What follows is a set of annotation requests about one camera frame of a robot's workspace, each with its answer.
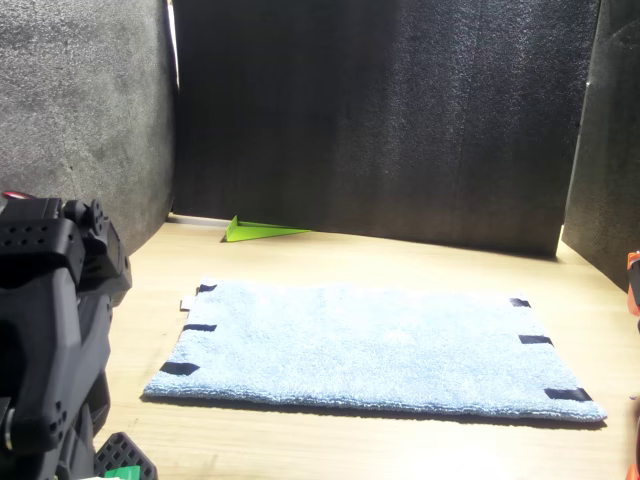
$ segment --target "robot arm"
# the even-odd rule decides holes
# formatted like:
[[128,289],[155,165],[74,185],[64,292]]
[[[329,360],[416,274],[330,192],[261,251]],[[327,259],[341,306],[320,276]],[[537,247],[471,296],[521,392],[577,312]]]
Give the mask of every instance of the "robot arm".
[[[104,369],[112,309],[129,288],[126,252],[98,201],[6,203],[0,214],[0,478],[76,480],[104,473],[96,468],[93,437],[109,412]],[[136,458],[148,462],[141,452]],[[156,477],[152,470],[147,478]]]

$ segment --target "black foam panel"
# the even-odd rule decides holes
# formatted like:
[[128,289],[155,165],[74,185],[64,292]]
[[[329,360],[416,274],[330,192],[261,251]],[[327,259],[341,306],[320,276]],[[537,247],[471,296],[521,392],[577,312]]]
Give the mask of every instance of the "black foam panel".
[[563,240],[626,289],[640,250],[640,3],[602,0]]
[[171,205],[165,0],[0,0],[0,189],[100,199],[129,253]]
[[555,253],[597,0],[175,9],[175,212]]

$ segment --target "wooden floor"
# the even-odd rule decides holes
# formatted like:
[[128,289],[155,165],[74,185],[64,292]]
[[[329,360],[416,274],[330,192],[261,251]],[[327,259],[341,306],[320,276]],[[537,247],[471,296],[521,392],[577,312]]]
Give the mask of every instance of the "wooden floor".
[[[131,258],[134,287],[111,329],[112,408],[96,445],[127,432],[163,480],[624,478],[633,458],[636,402],[629,397],[640,391],[640,335],[624,293],[567,246],[549,261],[325,233],[227,244],[220,222],[204,223],[166,223]],[[583,430],[142,402],[183,326],[180,299],[204,275],[521,291],[609,419]]]

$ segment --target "green object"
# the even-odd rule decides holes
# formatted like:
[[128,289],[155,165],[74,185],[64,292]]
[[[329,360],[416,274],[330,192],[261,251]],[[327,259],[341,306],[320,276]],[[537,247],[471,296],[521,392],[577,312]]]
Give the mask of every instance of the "green object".
[[254,238],[278,237],[280,235],[292,235],[294,233],[310,232],[299,228],[281,227],[266,223],[240,222],[236,215],[227,227],[227,242],[240,242],[253,240]]
[[140,466],[121,467],[109,470],[104,474],[104,478],[121,478],[122,480],[140,480]]

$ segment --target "blue towel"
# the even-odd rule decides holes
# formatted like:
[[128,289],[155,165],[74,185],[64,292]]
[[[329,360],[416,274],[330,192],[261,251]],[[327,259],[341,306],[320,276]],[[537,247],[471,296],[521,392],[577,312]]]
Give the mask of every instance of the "blue towel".
[[597,422],[520,296],[205,279],[150,397]]

